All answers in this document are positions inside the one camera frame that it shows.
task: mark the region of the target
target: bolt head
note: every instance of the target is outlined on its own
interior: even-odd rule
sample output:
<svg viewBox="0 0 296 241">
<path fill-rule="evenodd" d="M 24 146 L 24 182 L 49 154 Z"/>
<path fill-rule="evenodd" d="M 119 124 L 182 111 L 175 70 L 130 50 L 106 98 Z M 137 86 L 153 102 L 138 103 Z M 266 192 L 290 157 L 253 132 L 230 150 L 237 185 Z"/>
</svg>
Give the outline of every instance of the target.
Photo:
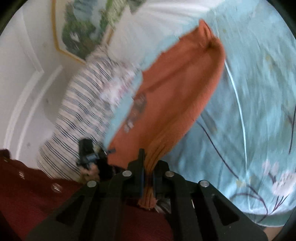
<svg viewBox="0 0 296 241">
<path fill-rule="evenodd" d="M 130 177 L 131 176 L 131 171 L 129 171 L 129 170 L 127 170 L 127 171 L 124 171 L 123 173 L 122 173 L 122 175 L 124 176 L 124 177 Z"/>
<path fill-rule="evenodd" d="M 172 171 L 166 171 L 165 172 L 165 176 L 166 177 L 173 177 L 175 174 L 174 174 L 174 172 L 172 172 Z"/>
<path fill-rule="evenodd" d="M 208 187 L 210 183 L 207 180 L 202 180 L 200 181 L 200 185 L 204 188 Z"/>
<path fill-rule="evenodd" d="M 87 182 L 87 186 L 89 187 L 89 188 L 93 188 L 93 187 L 95 187 L 96 186 L 96 181 L 89 181 L 89 182 Z"/>
</svg>

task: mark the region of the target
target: painting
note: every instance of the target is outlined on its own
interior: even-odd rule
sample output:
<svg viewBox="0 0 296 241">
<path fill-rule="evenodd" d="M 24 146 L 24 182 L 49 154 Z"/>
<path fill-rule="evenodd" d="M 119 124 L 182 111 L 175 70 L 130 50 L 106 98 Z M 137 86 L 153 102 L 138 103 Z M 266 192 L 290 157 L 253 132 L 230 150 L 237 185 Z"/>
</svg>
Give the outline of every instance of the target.
<svg viewBox="0 0 296 241">
<path fill-rule="evenodd" d="M 108 44 L 125 7 L 145 0 L 53 0 L 52 23 L 59 51 L 82 62 L 96 45 Z"/>
</svg>

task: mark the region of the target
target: red fabric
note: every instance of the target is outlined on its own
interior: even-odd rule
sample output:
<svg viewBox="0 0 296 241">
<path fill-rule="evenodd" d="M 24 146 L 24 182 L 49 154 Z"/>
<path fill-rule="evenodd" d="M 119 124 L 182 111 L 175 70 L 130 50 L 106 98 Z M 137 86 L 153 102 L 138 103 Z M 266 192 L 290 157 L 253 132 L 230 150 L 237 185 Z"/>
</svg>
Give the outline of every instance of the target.
<svg viewBox="0 0 296 241">
<path fill-rule="evenodd" d="M 108 162 L 126 168 L 143 148 L 144 167 L 151 174 L 203 111 L 218 85 L 224 60 L 222 43 L 203 20 L 162 53 L 143 72 L 134 106 L 110 144 L 116 152 Z M 149 209 L 155 204 L 152 187 L 145 187 L 139 205 Z"/>
<path fill-rule="evenodd" d="M 61 193 L 53 192 L 53 183 L 62 186 Z M 22 240 L 80 187 L 73 181 L 50 179 L 40 170 L 9 159 L 7 151 L 0 151 L 0 211 Z M 136 207 L 125 207 L 121 230 L 121 240 L 126 241 L 173 240 L 163 215 Z"/>
</svg>

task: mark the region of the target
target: orange cloth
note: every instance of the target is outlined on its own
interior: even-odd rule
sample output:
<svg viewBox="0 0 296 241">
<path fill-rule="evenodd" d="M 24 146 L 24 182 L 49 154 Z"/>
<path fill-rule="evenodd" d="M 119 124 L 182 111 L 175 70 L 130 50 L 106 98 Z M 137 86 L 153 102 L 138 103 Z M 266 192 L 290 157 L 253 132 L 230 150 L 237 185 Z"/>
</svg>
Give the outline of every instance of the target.
<svg viewBox="0 0 296 241">
<path fill-rule="evenodd" d="M 109 163 L 126 168 L 137 159 L 139 148 L 144 148 L 144 166 L 150 174 L 206 106 L 221 77 L 224 59 L 220 40 L 202 20 L 198 28 L 162 53 L 143 72 L 128 121 L 110 144 L 116 153 L 108 157 Z M 140 206 L 154 207 L 152 189 L 146 188 L 144 195 Z"/>
</svg>

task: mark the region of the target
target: light blue bedsheet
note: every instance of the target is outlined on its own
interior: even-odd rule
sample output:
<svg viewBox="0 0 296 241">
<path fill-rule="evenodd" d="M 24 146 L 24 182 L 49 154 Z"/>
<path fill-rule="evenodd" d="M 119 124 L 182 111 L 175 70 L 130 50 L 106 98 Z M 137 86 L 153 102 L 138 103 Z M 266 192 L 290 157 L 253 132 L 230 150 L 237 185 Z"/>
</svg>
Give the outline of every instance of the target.
<svg viewBox="0 0 296 241">
<path fill-rule="evenodd" d="M 226 0 L 203 19 L 224 45 L 226 68 L 200 118 L 163 160 L 187 180 L 210 181 L 253 221 L 284 225 L 296 205 L 296 40 L 265 0 Z M 184 34 L 197 24 L 187 23 Z M 143 68 L 177 40 L 166 39 Z M 131 103 L 122 102 L 106 146 Z"/>
</svg>

